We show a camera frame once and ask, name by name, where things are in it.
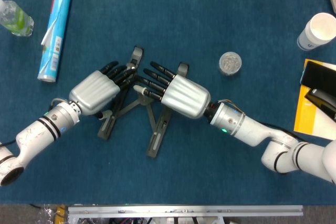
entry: water bottle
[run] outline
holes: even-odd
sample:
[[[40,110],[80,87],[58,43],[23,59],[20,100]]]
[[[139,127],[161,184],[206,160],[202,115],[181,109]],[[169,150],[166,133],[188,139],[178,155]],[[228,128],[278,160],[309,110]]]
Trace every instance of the water bottle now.
[[[0,24],[16,36],[30,36],[34,21],[14,1],[0,0]]]

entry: white paper cup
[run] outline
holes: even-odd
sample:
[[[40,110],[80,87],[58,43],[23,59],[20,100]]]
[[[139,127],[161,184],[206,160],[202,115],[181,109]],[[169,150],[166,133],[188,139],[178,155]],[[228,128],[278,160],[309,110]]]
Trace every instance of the white paper cup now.
[[[336,18],[329,13],[317,13],[307,23],[298,37],[302,50],[311,50],[324,45],[336,36]]]

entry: blue carpet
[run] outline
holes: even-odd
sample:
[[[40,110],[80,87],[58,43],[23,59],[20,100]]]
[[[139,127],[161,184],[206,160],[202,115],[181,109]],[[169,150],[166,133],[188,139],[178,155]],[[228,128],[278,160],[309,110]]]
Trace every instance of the blue carpet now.
[[[170,69],[188,62],[188,77],[212,100],[231,99],[250,117],[290,130],[304,59],[336,63],[335,41],[311,52],[296,42],[314,14],[332,13],[330,0],[72,0],[58,81],[43,83],[37,73],[51,0],[15,1],[35,27],[29,38],[0,27],[2,142],[43,115],[52,98],[68,98],[94,70],[111,60],[127,62],[134,45],[145,49],[141,71],[152,60]],[[227,51],[243,61],[232,78],[217,67]],[[128,100],[135,97],[130,91]],[[303,172],[271,172],[260,162],[267,141],[249,147],[205,118],[174,113],[156,159],[145,155],[152,132],[144,107],[119,119],[108,142],[97,138],[99,127],[95,118],[82,118],[19,180],[0,188],[0,202],[336,204],[331,183]]]

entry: white robotic arm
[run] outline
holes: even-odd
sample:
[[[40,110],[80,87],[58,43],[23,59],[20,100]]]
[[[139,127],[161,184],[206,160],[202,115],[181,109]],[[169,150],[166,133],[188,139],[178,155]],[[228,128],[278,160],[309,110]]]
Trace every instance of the white robotic arm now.
[[[75,86],[64,101],[37,121],[17,134],[16,143],[20,154],[15,157],[0,143],[0,185],[5,186],[16,180],[28,163],[44,148],[69,131],[79,122],[81,115],[94,115],[110,102],[121,89],[132,82],[128,78],[136,72],[135,68],[126,71],[113,61],[99,71],[93,72]]]
[[[299,142],[291,133],[267,127],[249,118],[232,104],[221,101],[211,103],[206,89],[156,62],[151,62],[151,66],[165,76],[149,69],[144,72],[161,84],[138,77],[152,90],[135,85],[137,92],[157,99],[189,118],[197,119],[204,115],[211,125],[250,146],[270,138],[261,162],[275,172],[288,173],[300,169],[332,183],[336,182],[336,142],[331,142],[327,147]]]

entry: floor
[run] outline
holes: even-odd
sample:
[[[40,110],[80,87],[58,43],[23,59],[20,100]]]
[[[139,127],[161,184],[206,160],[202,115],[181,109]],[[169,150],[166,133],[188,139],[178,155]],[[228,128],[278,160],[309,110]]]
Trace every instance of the floor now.
[[[304,207],[303,217],[230,218],[237,224],[335,224],[336,206]],[[46,213],[30,205],[0,205],[0,223],[51,224]]]

